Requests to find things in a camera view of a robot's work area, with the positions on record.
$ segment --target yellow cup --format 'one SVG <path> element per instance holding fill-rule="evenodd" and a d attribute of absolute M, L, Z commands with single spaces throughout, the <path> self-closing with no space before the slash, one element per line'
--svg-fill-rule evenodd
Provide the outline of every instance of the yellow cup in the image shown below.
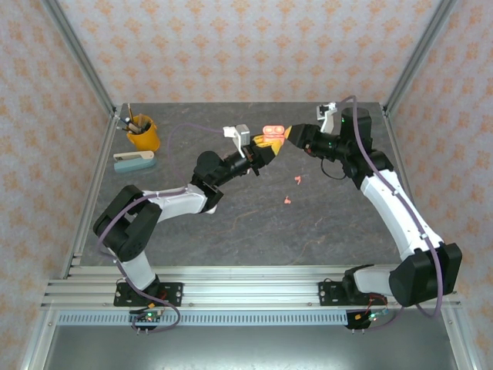
<path fill-rule="evenodd" d="M 133 117 L 134 124 L 137 123 L 137 119 L 138 116 Z M 156 132 L 157 126 L 154 121 L 148 116 L 143 115 L 143 120 L 146 124 L 150 122 L 151 127 L 147 131 L 145 131 L 144 133 L 140 133 L 139 135 L 134 133 L 127 133 L 126 137 L 128 137 L 130 142 L 136 146 L 138 151 L 152 150 L 153 152 L 156 152 L 161 145 L 161 141 L 159 140 Z"/>

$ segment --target patterned wall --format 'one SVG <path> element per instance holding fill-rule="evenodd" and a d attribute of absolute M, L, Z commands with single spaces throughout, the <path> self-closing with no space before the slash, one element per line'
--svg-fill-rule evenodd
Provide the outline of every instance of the patterned wall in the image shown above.
<path fill-rule="evenodd" d="M 394 114 L 414 199 L 464 253 L 459 291 L 493 362 L 493 12 L 459 0 Z"/>
<path fill-rule="evenodd" d="M 2 0 L 0 36 L 0 368 L 17 369 L 107 118 L 39 0 Z"/>
<path fill-rule="evenodd" d="M 61 3 L 115 103 L 384 102 L 439 1 Z"/>

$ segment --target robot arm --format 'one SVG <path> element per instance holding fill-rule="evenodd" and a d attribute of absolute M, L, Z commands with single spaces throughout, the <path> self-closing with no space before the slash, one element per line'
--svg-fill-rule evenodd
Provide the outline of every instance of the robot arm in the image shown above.
<path fill-rule="evenodd" d="M 286 131 L 286 139 L 308 155 L 339 160 L 344 173 L 351 178 L 358 190 L 375 206 L 395 240 L 402 263 L 396 268 L 364 265 L 346 271 L 340 286 L 334 285 L 333 297 L 326 301 L 340 304 L 341 298 L 349 304 L 366 304 L 368 294 L 393 295 L 397 302 L 408 307 L 437 297 L 437 273 L 428 245 L 405 206 L 396 197 L 399 193 L 410 205 L 418 221 L 429 237 L 431 245 L 437 251 L 441 265 L 444 294 L 453 291 L 458 269 L 461 263 L 461 251 L 456 244 L 444 244 L 443 240 L 424 222 L 414 205 L 402 190 L 389 159 L 382 152 L 372 149 L 371 118 L 366 109 L 357 109 L 358 129 L 363 148 L 373 164 L 393 188 L 393 193 L 382 180 L 375 176 L 360 148 L 357 145 L 353 110 L 342 112 L 339 135 L 327 132 L 328 115 L 337 111 L 333 105 L 317 107 L 317 118 L 324 121 L 318 125 L 301 124 Z"/>
<path fill-rule="evenodd" d="M 144 251 L 157 223 L 182 214 L 211 214 L 223 193 L 219 187 L 235 177 L 269 164 L 279 153 L 282 141 L 264 141 L 263 135 L 250 139 L 245 125 L 225 127 L 225 136 L 233 137 L 237 151 L 221 159 L 206 151 L 199 155 L 192 180 L 185 187 L 163 191 L 141 191 L 133 185 L 124 187 L 93 226 L 99 237 L 109 223 L 129 204 L 145 197 L 129 210 L 132 220 L 122 217 L 104 238 L 104 245 L 121 262 L 128 279 L 144 293 L 156 296 L 159 279 L 153 273 Z"/>

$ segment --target teal stapler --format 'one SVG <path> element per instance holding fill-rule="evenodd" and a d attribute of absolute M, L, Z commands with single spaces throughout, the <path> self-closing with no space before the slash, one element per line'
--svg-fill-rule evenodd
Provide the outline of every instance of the teal stapler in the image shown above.
<path fill-rule="evenodd" d="M 115 164 L 113 167 L 117 173 L 125 173 L 152 167 L 156 164 L 154 153 L 150 150 L 142 152 L 113 154 Z"/>

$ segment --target white bracket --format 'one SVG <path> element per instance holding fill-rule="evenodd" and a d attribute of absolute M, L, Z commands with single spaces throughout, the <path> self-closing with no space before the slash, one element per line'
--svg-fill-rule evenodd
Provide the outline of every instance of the white bracket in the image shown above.
<path fill-rule="evenodd" d="M 324 121 L 320 128 L 321 133 L 332 133 L 334 131 L 334 113 L 336 112 L 337 106 L 335 102 L 317 107 L 317 121 Z"/>
<path fill-rule="evenodd" d="M 227 126 L 223 127 L 224 137 L 233 138 L 234 145 L 240 152 L 241 156 L 245 158 L 245 153 L 241 149 L 248 143 L 250 143 L 250 129 L 247 125 Z"/>

